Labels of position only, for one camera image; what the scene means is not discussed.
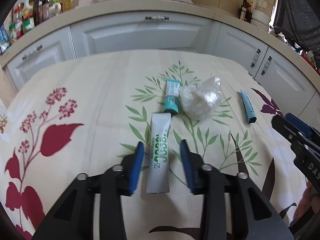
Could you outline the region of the right hand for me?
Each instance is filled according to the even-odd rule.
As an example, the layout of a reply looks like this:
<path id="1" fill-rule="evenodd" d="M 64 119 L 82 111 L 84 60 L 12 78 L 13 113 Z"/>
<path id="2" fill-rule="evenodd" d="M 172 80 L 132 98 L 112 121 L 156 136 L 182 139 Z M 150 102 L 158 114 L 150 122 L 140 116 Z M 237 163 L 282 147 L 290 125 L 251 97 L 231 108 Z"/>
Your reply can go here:
<path id="1" fill-rule="evenodd" d="M 310 181 L 306 184 L 306 189 L 293 215 L 292 225 L 297 223 L 305 225 L 315 214 L 319 213 L 319 193 Z"/>

